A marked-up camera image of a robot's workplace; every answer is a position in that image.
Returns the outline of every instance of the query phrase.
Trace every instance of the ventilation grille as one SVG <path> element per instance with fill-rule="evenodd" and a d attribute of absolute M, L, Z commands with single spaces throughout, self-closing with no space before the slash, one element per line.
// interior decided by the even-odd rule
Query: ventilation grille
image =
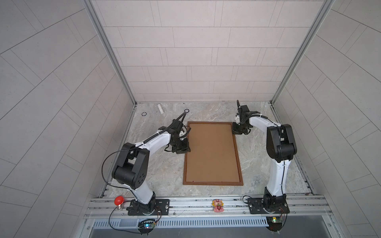
<path fill-rule="evenodd" d="M 117 229 L 136 229 L 143 219 L 111 219 Z M 161 218 L 155 228 L 199 228 L 199 227 L 268 227 L 266 217 L 168 217 Z M 96 219 L 94 229 L 110 229 L 108 219 Z"/>

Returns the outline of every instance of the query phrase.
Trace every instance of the cork board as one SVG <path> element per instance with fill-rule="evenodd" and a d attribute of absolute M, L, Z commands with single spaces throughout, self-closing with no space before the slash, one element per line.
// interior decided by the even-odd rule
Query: cork board
<path fill-rule="evenodd" d="M 243 186 L 231 122 L 189 121 L 184 185 Z"/>

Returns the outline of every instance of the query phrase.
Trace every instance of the mounting plate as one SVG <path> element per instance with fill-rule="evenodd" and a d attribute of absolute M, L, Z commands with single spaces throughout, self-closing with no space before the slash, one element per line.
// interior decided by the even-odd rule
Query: mounting plate
<path fill-rule="evenodd" d="M 262 198 L 248 198 L 247 202 L 249 204 L 250 214 L 281 214 L 282 213 L 280 208 L 277 211 L 275 211 L 274 213 L 266 212 L 263 209 Z M 285 213 L 290 213 L 290 209 L 288 208 L 287 203 L 283 204 L 281 206 L 281 208 L 283 209 L 283 211 Z"/>
<path fill-rule="evenodd" d="M 158 206 L 160 208 L 160 210 L 162 211 L 162 216 L 168 215 L 169 199 L 156 199 L 155 205 Z M 137 210 L 138 209 L 138 206 L 137 206 L 137 203 L 135 202 L 135 200 L 131 201 L 130 207 L 133 210 Z M 129 216 L 145 216 L 145 214 L 140 212 L 140 211 L 128 211 L 128 215 Z M 152 214 L 150 214 L 150 216 L 156 216 L 156 215 L 157 215 L 157 210 L 155 209 L 152 212 Z"/>

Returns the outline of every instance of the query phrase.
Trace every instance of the marble floor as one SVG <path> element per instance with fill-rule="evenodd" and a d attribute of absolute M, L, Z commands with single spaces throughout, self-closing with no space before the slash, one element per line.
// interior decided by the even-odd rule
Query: marble floor
<path fill-rule="evenodd" d="M 245 104 L 250 110 L 259 111 L 275 121 L 268 102 L 241 102 L 241 105 Z M 159 127 L 168 126 L 172 119 L 181 115 L 185 109 L 189 109 L 185 122 L 234 121 L 237 112 L 236 102 L 162 103 L 161 106 L 164 114 L 160 114 L 155 103 L 137 105 L 126 142 L 136 143 L 148 138 Z M 164 147 L 151 156 L 146 182 L 157 196 L 263 194 L 269 180 L 271 162 L 266 152 L 266 135 L 254 128 L 249 135 L 236 135 L 236 141 L 243 186 L 183 185 L 184 154 L 165 152 Z M 113 179 L 112 185 L 120 184 Z M 287 174 L 286 193 L 308 191 L 295 161 L 292 161 Z M 126 189 L 112 187 L 107 196 L 119 195 L 132 197 Z"/>

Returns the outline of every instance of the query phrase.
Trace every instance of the pink toy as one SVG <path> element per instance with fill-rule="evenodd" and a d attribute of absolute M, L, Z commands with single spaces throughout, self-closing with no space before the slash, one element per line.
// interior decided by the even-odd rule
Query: pink toy
<path fill-rule="evenodd" d="M 215 207 L 214 212 L 223 212 L 224 208 L 222 207 L 224 203 L 220 199 L 213 200 L 212 205 Z"/>

